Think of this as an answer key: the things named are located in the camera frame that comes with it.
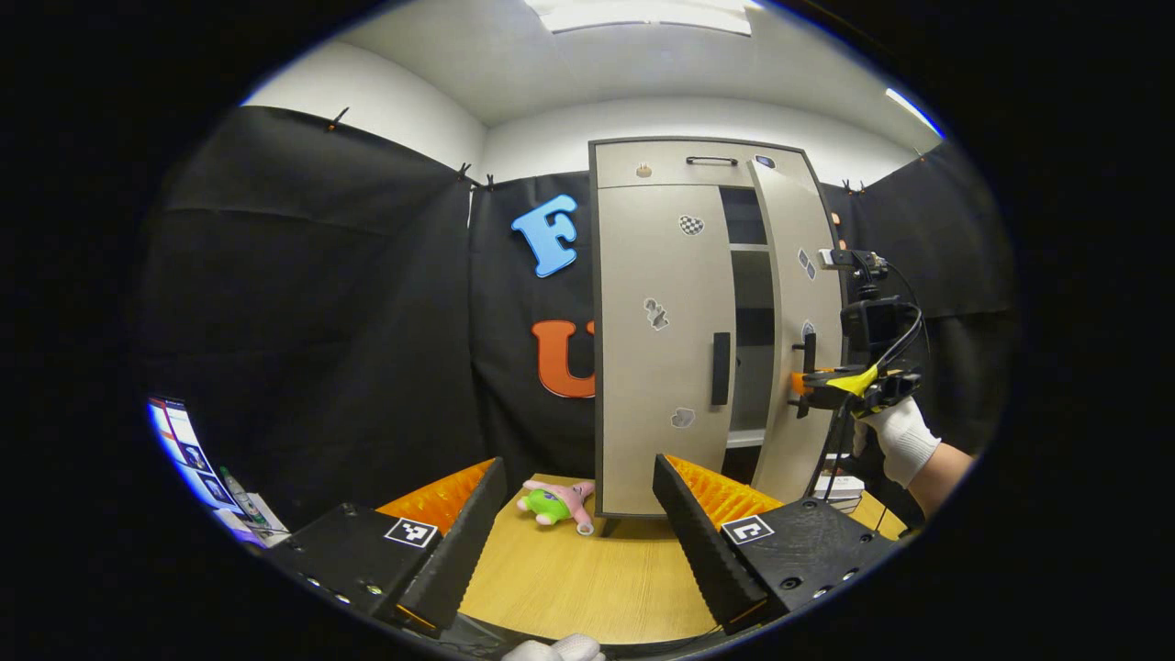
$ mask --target white wall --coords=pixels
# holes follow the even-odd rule
[[[825,183],[870,184],[918,154],[874,133],[793,108],[700,97],[606,101],[551,110],[494,127],[478,173],[509,181],[588,169],[588,141],[698,135],[773,142],[804,149]]]
[[[341,120],[458,169],[482,160],[485,126],[403,67],[348,43],[328,42],[267,81],[244,106],[274,106]]]

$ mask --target orange letter u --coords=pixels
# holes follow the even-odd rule
[[[538,380],[543,387],[560,398],[596,397],[596,376],[586,379],[572,377],[568,370],[568,340],[576,332],[570,321],[539,321],[530,326],[538,338]],[[588,335],[596,335],[596,322],[588,322]]]

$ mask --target ceiling light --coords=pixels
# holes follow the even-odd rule
[[[552,33],[609,25],[685,25],[751,35],[747,0],[525,0]]]
[[[893,88],[886,89],[885,95],[897,101],[899,106],[906,108],[915,117],[922,120],[922,123],[931,127],[931,130],[933,130],[934,134],[938,135],[940,139],[946,140],[946,137],[942,135],[942,131],[939,130],[939,127],[934,126],[934,123],[929,119],[927,119],[926,115],[922,114],[922,110],[919,110],[916,107],[914,107],[914,104],[907,101],[905,96],[898,94]]]

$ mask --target open cabinet door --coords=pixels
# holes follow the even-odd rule
[[[820,270],[820,248],[834,248],[833,228],[811,181],[800,182],[759,162],[747,163],[767,231],[776,295],[776,365],[763,450],[751,486],[783,503],[806,497],[812,473],[821,461],[832,412],[787,405],[790,376],[803,372],[804,328],[815,332],[815,366],[838,367],[841,360],[840,275]]]
[[[657,454],[721,470],[734,276],[717,186],[597,191],[596,508],[664,517]]]

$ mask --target white glove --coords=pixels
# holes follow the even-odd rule
[[[571,634],[553,645],[528,640],[510,650],[502,661],[605,661],[605,659],[595,639],[583,634]]]
[[[914,398],[906,398],[897,406],[882,410],[853,423],[853,457],[860,457],[865,451],[865,436],[868,427],[878,433],[881,453],[885,454],[882,470],[886,478],[909,487],[909,481],[926,466],[934,448],[942,439],[935,439],[926,429],[922,412]]]

